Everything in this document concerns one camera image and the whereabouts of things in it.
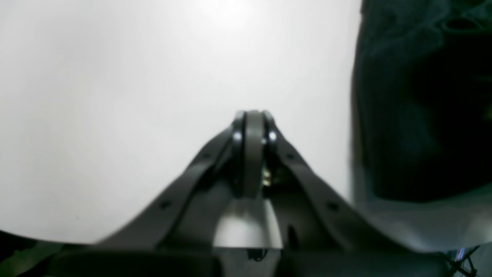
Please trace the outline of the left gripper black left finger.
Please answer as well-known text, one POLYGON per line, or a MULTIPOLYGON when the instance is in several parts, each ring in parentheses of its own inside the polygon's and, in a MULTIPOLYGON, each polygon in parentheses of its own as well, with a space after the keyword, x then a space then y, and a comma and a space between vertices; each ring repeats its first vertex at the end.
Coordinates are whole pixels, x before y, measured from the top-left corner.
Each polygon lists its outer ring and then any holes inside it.
POLYGON ((247 112, 238 112, 135 219, 91 247, 55 257, 55 277, 221 277, 219 220, 241 195, 247 112))

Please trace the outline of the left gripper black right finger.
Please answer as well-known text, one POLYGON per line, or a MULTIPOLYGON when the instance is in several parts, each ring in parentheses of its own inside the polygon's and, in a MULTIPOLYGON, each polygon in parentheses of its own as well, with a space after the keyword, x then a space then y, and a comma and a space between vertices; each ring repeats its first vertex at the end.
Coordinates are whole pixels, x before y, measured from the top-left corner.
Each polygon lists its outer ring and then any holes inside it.
POLYGON ((257 112, 262 195, 272 205, 282 242, 274 277, 446 277, 445 262, 388 238, 318 177, 257 112))

